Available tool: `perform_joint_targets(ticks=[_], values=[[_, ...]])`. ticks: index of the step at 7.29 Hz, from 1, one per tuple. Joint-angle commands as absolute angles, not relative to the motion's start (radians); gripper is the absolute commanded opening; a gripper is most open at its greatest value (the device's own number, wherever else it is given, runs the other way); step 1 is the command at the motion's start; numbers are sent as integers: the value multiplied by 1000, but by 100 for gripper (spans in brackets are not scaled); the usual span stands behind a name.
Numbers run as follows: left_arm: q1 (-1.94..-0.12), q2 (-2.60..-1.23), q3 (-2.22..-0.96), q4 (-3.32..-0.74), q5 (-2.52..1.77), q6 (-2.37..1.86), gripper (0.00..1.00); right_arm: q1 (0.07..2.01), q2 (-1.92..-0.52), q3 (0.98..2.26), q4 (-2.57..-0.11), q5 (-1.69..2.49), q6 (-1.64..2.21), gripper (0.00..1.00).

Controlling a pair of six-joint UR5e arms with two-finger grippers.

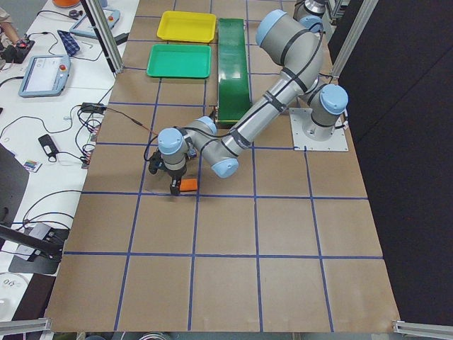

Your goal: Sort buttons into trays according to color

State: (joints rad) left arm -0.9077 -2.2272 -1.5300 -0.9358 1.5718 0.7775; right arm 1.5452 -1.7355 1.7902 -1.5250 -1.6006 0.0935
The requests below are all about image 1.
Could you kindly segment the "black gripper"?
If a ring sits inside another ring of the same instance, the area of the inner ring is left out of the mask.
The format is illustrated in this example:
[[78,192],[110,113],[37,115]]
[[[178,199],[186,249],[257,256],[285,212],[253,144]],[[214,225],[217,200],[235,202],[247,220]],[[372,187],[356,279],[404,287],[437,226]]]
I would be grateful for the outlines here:
[[165,171],[171,177],[170,192],[173,196],[180,195],[180,185],[183,175],[186,173],[186,165],[179,166],[177,169],[171,169],[169,165],[164,163],[161,151],[156,151],[149,159],[148,170],[151,174],[156,174],[158,170]]

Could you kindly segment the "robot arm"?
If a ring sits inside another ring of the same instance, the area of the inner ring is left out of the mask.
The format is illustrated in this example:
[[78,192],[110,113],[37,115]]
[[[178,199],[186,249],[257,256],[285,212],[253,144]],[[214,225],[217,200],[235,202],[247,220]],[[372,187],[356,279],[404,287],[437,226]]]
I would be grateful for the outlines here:
[[230,177],[239,167],[239,155],[297,98],[309,108],[300,125],[303,135],[315,142],[331,139],[343,128],[339,121],[348,94],[320,78],[323,33],[322,18],[310,13],[305,2],[298,3],[293,14],[281,9],[267,14],[256,29],[256,45],[275,70],[263,85],[254,86],[263,93],[254,96],[252,106],[223,135],[206,115],[184,126],[162,129],[155,138],[154,153],[144,155],[149,173],[166,173],[174,196],[183,190],[187,162],[194,156],[200,156],[218,177]]
[[326,11],[325,0],[298,0],[294,5],[293,19],[313,33],[323,31],[322,18]]

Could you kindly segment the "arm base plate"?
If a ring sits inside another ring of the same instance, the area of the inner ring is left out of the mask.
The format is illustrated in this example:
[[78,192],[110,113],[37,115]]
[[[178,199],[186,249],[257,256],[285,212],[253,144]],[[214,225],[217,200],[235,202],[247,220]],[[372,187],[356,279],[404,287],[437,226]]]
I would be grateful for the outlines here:
[[321,127],[311,119],[312,109],[290,108],[289,116],[294,149],[314,152],[347,152],[343,128]]

